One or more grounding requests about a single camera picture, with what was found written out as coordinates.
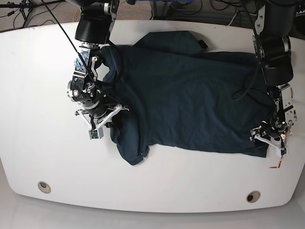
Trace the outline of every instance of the white table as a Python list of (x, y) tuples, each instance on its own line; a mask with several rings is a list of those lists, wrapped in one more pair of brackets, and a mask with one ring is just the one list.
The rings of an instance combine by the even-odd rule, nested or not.
[[(76, 23), (63, 25), (73, 38)], [(252, 31), (192, 22), (117, 21), (116, 44), (134, 44), (151, 31), (190, 30), (210, 51), (253, 52)], [(2, 45), (0, 157), (12, 190), (45, 200), (93, 208), (146, 212), (215, 212), (287, 203), (305, 163), (305, 41), (292, 39), (294, 106), (298, 121), (280, 168), (267, 158), (155, 145), (136, 166), (105, 137), (90, 141), (67, 95), (75, 53), (57, 25), (0, 34)], [(107, 68), (99, 68), (103, 76)], [(51, 193), (39, 191), (44, 181)], [(258, 190), (261, 197), (248, 203)]]

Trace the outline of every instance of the metal grommet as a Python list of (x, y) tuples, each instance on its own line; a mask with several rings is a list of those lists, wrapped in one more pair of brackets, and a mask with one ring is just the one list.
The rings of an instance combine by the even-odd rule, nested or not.
[(247, 195), (247, 202), (248, 203), (255, 203), (261, 197), (261, 193), (259, 191), (253, 191)]
[(49, 194), (51, 192), (51, 187), (43, 181), (38, 182), (38, 188), (45, 194)]

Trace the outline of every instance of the red marking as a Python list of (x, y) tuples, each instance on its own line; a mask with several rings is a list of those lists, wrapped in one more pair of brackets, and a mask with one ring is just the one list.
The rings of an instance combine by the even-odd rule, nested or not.
[(281, 167), (282, 159), (283, 159), (283, 156), (281, 156), (281, 160), (280, 160), (280, 163), (278, 164), (278, 168)]

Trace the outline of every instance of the white tabletop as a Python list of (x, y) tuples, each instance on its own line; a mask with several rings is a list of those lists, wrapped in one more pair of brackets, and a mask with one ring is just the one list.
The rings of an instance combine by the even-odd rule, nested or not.
[[(71, 38), (76, 23), (64, 24)], [(210, 51), (253, 52), (252, 31), (193, 22), (117, 21), (116, 44), (134, 44), (151, 31), (193, 31)], [(298, 122), (289, 155), (280, 168), (273, 149), (267, 158), (218, 154), (155, 145), (143, 163), (124, 161), (104, 131), (90, 141), (79, 108), (66, 88), (75, 53), (56, 25), (0, 34), (2, 107), (0, 157), (18, 194), (93, 208), (147, 212), (214, 212), (287, 203), (305, 163), (305, 42), (292, 39), (294, 105)], [(107, 68), (99, 68), (103, 76)], [(51, 186), (44, 194), (37, 183)], [(256, 203), (246, 202), (260, 191)]]

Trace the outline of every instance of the dark green t-shirt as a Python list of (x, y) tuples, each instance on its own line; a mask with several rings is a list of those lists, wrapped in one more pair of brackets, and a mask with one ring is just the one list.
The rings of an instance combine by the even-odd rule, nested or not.
[[(250, 91), (240, 101), (231, 99), (254, 74), (253, 54), (204, 53), (188, 31), (149, 33), (134, 46), (118, 48), (124, 65), (113, 92), (130, 111), (113, 118), (111, 138), (131, 165), (154, 144), (266, 157), (268, 145), (255, 148), (249, 137), (270, 115), (267, 95)], [(101, 52), (110, 68), (104, 81), (111, 82), (121, 59), (110, 46)], [(262, 73), (254, 88), (266, 92)]]

